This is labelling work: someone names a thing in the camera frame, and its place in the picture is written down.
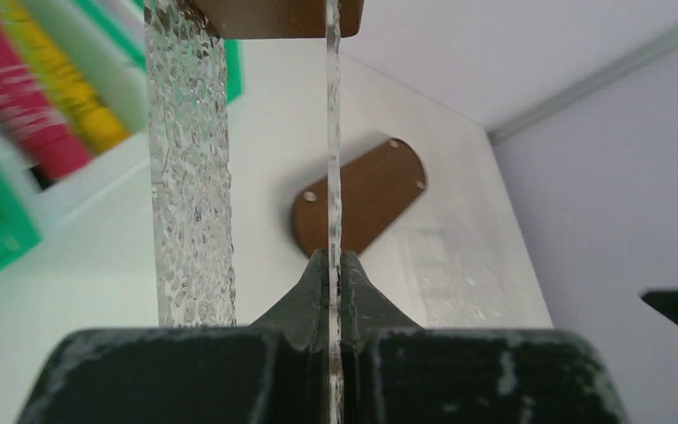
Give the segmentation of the clear acrylic organizer rack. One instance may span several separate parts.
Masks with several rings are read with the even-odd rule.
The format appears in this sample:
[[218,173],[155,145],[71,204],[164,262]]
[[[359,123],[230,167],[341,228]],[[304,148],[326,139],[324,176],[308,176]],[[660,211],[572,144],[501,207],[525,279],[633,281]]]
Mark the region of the clear acrylic organizer rack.
[[[340,348],[342,200],[338,1],[191,1],[223,39],[324,38],[328,118],[328,395],[343,422]],[[235,321],[229,140],[224,71],[196,58],[195,38],[147,26],[149,143],[155,265],[161,321],[206,326]]]

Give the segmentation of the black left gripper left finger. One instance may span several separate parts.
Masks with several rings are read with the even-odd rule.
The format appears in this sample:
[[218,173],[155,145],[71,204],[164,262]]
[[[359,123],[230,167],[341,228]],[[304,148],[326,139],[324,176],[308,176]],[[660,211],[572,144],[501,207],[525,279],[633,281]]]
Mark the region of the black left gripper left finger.
[[328,265],[247,326],[97,328],[51,352],[21,423],[326,423]]

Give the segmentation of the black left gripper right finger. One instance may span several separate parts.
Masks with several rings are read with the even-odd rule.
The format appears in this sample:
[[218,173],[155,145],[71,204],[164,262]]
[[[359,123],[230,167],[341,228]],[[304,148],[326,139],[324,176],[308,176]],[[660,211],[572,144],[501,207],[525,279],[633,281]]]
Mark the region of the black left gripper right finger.
[[595,349],[554,329],[425,329],[341,259],[346,423],[625,423]]

